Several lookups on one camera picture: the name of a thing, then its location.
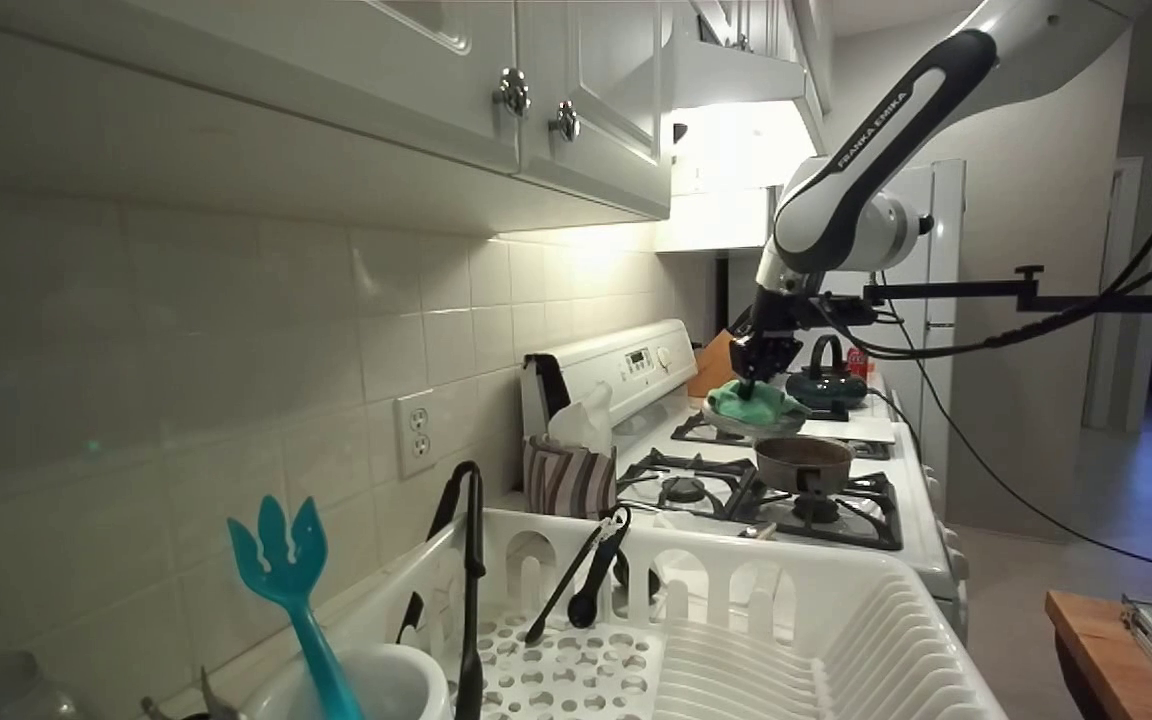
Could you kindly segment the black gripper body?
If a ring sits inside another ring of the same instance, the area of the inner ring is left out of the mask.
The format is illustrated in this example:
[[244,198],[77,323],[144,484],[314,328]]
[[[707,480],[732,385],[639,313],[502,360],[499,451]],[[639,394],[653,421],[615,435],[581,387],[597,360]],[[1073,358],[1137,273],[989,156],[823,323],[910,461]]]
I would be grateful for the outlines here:
[[743,381],[772,381],[799,353],[794,331],[818,328],[818,323],[823,323],[823,313],[816,298],[757,292],[732,339],[732,368]]

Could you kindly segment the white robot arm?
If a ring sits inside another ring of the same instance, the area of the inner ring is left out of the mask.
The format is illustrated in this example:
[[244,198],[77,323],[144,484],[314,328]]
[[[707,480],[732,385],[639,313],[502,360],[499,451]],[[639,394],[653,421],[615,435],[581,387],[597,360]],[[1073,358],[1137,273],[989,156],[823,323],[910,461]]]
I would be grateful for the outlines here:
[[910,227],[888,180],[947,124],[1063,90],[1117,46],[1152,0],[981,0],[927,46],[767,218],[748,328],[732,339],[738,381],[772,381],[794,331],[818,323],[827,273],[879,273],[906,257]]

